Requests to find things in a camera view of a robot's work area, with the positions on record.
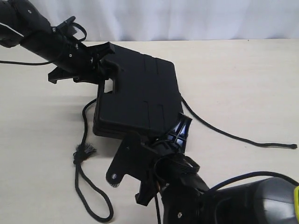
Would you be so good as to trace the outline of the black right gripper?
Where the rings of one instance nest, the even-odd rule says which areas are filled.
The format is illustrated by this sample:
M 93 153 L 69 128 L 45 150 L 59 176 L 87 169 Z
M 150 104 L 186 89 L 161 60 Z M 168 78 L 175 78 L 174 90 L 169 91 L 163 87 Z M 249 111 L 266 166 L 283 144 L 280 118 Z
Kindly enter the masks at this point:
M 142 137 L 137 133 L 129 133 L 123 139 L 121 143 L 122 154 L 140 154 L 148 151 L 149 148 L 155 153 L 145 166 L 146 179 L 141 181 L 139 192 L 135 195 L 137 204 L 148 206 L 150 201 L 157 196 L 159 183 L 155 174 L 155 164 L 164 156 L 185 153 L 191 122 L 190 117 L 179 113 L 174 126 L 161 139 L 145 144 Z

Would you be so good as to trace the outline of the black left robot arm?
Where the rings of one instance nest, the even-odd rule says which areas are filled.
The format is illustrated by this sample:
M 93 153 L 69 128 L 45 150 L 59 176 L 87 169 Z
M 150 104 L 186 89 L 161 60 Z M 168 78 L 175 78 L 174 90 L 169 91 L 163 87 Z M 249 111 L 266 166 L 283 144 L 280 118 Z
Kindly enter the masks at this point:
M 72 79 L 75 83 L 105 85 L 113 81 L 112 93 L 118 88 L 118 64 L 105 59 L 115 53 L 110 42 L 86 46 L 87 31 L 71 16 L 52 26 L 28 0 L 2 0 L 0 2 L 0 44 L 5 48 L 20 45 L 45 59 L 45 62 L 16 62 L 2 60 L 1 64 L 43 66 L 54 64 L 48 81 Z

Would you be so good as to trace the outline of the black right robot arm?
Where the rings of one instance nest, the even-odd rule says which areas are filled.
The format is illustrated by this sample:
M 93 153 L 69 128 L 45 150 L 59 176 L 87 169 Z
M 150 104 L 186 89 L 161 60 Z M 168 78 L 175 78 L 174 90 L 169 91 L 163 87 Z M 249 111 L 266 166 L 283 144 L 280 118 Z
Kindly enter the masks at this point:
M 161 137 L 143 143 L 127 135 L 124 174 L 141 182 L 136 202 L 147 205 L 160 195 L 162 224 L 296 224 L 299 221 L 299 184 L 283 174 L 257 171 L 208 187 L 199 165 L 185 155 L 191 119 L 179 114 Z

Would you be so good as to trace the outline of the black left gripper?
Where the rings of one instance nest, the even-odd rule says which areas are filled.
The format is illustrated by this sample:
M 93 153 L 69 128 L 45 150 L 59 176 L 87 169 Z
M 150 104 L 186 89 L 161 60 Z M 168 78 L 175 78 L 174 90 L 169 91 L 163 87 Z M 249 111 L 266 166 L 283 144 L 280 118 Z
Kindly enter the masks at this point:
M 57 67 L 48 74 L 48 81 L 56 84 L 59 80 L 73 79 L 76 83 L 100 84 L 103 78 L 111 79 L 112 93 L 116 93 L 119 75 L 124 69 L 118 63 L 103 58 L 108 54 L 114 54 L 114 45 L 110 42 L 88 47 L 78 41 L 68 41 L 62 55 L 54 62 Z

